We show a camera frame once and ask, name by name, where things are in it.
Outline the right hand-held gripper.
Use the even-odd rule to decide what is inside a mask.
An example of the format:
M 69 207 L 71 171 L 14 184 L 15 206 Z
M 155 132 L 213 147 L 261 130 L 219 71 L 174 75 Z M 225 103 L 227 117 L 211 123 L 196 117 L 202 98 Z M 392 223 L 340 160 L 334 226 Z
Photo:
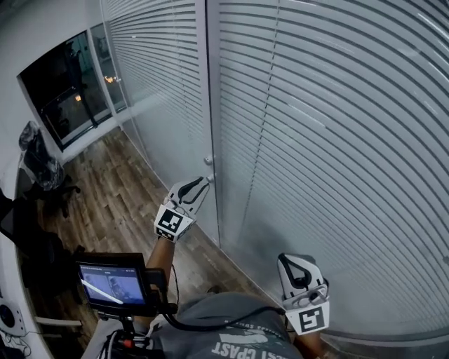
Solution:
M 289 327 L 297 335 L 328 328 L 329 286 L 316 260 L 310 255 L 291 255 L 289 259 L 285 253 L 281 253 L 277 264 L 284 297 L 282 305 Z M 307 291 L 295 294 L 296 289 Z

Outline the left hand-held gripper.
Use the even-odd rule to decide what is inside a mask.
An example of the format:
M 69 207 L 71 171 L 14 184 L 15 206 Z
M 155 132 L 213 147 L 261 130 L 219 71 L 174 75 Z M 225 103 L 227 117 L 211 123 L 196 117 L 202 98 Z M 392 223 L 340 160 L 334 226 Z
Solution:
M 154 220 L 154 233 L 175 243 L 196 221 L 196 213 L 208 194 L 210 184 L 199 184 L 203 177 L 174 184 Z

